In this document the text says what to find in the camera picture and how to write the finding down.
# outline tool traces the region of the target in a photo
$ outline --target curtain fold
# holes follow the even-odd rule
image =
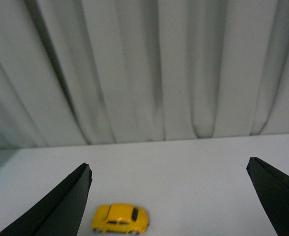
[[[289,133],[289,1],[0,0],[0,149]]]

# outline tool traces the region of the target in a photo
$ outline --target yellow toy car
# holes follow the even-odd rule
[[[149,216],[145,209],[129,204],[101,205],[96,210],[91,228],[95,233],[119,232],[138,235],[147,230]]]

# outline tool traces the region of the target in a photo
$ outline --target car window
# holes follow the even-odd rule
[[[131,214],[131,219],[133,221],[136,221],[137,220],[137,217],[138,217],[138,209],[137,208],[134,208],[133,209],[133,213]]]
[[[120,221],[119,224],[120,224],[120,225],[129,225],[129,223],[126,222],[126,221]]]

